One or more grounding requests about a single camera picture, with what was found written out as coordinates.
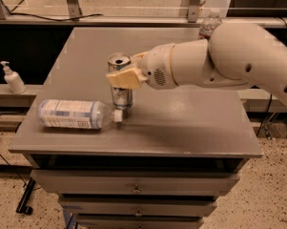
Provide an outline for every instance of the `table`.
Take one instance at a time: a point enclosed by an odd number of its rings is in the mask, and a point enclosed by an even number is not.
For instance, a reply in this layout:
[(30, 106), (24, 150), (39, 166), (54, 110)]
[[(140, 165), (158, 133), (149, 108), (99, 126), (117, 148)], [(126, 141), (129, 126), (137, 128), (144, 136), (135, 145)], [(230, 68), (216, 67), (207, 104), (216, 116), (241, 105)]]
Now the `table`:
[(43, 127), (44, 99), (113, 105), (107, 58), (197, 38), (194, 28), (75, 28), (10, 145), (32, 164), (31, 176), (62, 207), (93, 228), (199, 228), (261, 157), (236, 92), (181, 86), (133, 92), (123, 123), (104, 129)]

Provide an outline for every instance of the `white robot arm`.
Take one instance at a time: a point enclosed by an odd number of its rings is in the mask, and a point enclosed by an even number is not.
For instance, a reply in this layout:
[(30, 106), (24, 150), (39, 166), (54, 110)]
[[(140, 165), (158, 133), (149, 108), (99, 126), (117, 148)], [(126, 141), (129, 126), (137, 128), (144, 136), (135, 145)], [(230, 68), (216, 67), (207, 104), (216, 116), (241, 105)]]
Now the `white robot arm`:
[(224, 23), (209, 42), (157, 46), (107, 77), (113, 87), (128, 89), (144, 81), (159, 90), (191, 84), (228, 90), (256, 85), (287, 106), (287, 47), (256, 24)]

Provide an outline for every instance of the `speckled floor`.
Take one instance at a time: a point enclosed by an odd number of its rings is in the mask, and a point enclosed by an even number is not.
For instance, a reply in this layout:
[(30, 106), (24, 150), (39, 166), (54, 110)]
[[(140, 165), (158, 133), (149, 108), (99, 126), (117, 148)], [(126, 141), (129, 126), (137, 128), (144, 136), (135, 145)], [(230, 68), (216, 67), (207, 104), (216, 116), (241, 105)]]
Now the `speckled floor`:
[[(252, 122), (252, 126), (256, 130), (258, 123)], [(218, 207), (205, 218), (201, 229), (287, 229), (287, 115), (271, 125), (271, 134), (273, 140), (260, 133), (263, 158), (251, 159), (245, 165), (240, 182), (226, 197), (217, 200)], [(22, 156), (7, 152), (13, 136), (13, 132), (0, 133), (0, 153), (11, 164), (27, 165)], [(15, 213), (23, 192), (20, 178), (0, 176), (0, 229), (64, 228), (57, 196), (43, 189), (31, 196), (31, 216)]]

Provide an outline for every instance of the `metal can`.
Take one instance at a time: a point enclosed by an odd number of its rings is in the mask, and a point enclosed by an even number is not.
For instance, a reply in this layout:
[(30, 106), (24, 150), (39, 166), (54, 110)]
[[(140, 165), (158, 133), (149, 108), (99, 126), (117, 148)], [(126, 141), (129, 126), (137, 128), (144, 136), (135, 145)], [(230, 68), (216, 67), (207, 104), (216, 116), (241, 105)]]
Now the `metal can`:
[[(108, 71), (120, 71), (123, 67), (131, 64), (131, 58), (122, 52), (117, 52), (108, 58)], [(119, 110), (126, 110), (133, 105), (133, 90), (113, 88), (113, 105)]]

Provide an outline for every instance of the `round vent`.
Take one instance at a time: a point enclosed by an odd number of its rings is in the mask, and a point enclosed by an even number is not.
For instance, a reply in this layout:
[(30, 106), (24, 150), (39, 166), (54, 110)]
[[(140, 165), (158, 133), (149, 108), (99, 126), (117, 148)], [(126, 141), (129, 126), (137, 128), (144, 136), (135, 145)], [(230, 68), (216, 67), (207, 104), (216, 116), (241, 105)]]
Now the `round vent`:
[(164, 76), (164, 73), (157, 69), (155, 70), (154, 72), (154, 80), (155, 80), (155, 83), (160, 85), (160, 86), (164, 86), (165, 85), (165, 76)]

